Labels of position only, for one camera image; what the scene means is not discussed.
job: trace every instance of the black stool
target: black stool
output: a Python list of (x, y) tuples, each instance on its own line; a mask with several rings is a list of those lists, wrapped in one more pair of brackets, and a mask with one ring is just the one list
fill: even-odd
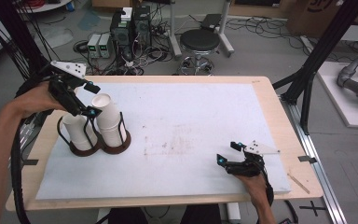
[(220, 39), (217, 34), (207, 30), (189, 30), (180, 37), (180, 46), (182, 49), (194, 53), (195, 56), (185, 57), (181, 61), (177, 70), (185, 75), (196, 75), (198, 72), (204, 72), (211, 76), (214, 72), (213, 62), (202, 55), (207, 55), (217, 51)]

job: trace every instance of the stacked paper cups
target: stacked paper cups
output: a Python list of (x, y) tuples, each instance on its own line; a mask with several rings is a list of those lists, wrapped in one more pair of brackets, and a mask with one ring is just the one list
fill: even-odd
[[(86, 127), (86, 133), (84, 132), (86, 120), (83, 116), (77, 115), (74, 117), (68, 113), (63, 116), (62, 122), (69, 133), (72, 143), (78, 150), (86, 151), (93, 148), (97, 144), (98, 137), (95, 135), (89, 123)], [(92, 146), (90, 145), (86, 134), (89, 137)]]
[(104, 142), (109, 147), (123, 145), (127, 139), (126, 130), (124, 123), (120, 122), (120, 112), (110, 96), (106, 93), (97, 94), (91, 103), (92, 106), (102, 110), (102, 113), (97, 117), (97, 124)]

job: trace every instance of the brown ring base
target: brown ring base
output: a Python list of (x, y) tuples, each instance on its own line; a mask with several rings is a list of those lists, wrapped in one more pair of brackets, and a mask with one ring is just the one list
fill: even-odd
[(95, 144), (94, 147), (88, 149), (88, 150), (79, 150), (77, 149), (77, 147), (75, 147), (74, 143), (71, 141), (71, 143), (69, 144), (69, 148), (71, 149), (72, 153), (74, 153), (75, 155), (77, 155), (78, 157), (88, 157), (92, 154), (94, 154), (96, 151), (98, 151), (98, 149), (103, 147), (103, 144), (98, 141), (97, 144)]
[(108, 154), (120, 154), (121, 152), (125, 151), (130, 146), (131, 143), (131, 135), (129, 131), (126, 130), (126, 134), (127, 134), (127, 139), (126, 141), (124, 141), (123, 145), (119, 147), (106, 146), (105, 148), (103, 148), (103, 151)]

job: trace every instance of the white paper sheet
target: white paper sheet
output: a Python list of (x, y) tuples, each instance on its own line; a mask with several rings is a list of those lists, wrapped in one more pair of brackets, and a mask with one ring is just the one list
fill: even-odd
[[(216, 153), (243, 161), (231, 141), (257, 140), (274, 147), (269, 128), (247, 84), (97, 84), (122, 111), (131, 134), (119, 155), (99, 150), (79, 158), (57, 140), (36, 199), (86, 199), (245, 192), (216, 163)], [(77, 94), (89, 105), (94, 94)], [(279, 155), (265, 163), (276, 192), (291, 190)]]

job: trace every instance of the wooden table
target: wooden table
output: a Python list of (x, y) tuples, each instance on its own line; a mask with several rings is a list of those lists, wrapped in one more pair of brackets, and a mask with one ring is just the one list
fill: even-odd
[[(292, 191), (275, 196), (276, 200), (319, 198), (323, 196), (321, 185), (308, 162), (300, 162), (298, 157), (304, 156), (296, 133), (287, 118), (282, 105), (266, 77), (88, 77), (93, 82), (114, 83), (243, 83), (252, 84), (257, 99), (263, 110), (271, 136), (277, 148), (281, 150), (281, 160)], [(56, 123), (61, 111), (50, 115), (37, 138), (28, 159), (39, 160), (36, 166), (25, 166), (22, 169), (23, 199), (26, 210), (63, 209), (63, 208), (102, 208), (166, 204), (190, 203), (231, 203), (250, 201), (248, 194), (235, 195), (201, 195), (198, 197), (172, 196), (155, 198), (110, 198), (110, 199), (79, 199), (79, 200), (36, 200), (40, 183), (50, 151), (58, 134)], [(15, 210), (13, 194), (7, 200), (7, 210)]]

